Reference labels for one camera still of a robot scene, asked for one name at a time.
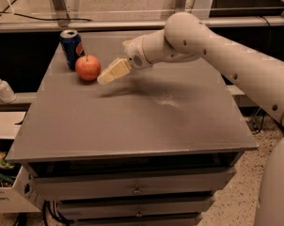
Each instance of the blue can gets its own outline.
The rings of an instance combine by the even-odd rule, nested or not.
[[[64,50],[68,67],[75,70],[75,63],[79,57],[85,55],[84,46],[76,30],[65,30],[60,33],[60,44]]]

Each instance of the white bottle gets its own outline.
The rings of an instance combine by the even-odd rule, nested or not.
[[[0,98],[4,103],[11,103],[16,100],[17,96],[5,80],[0,79]]]

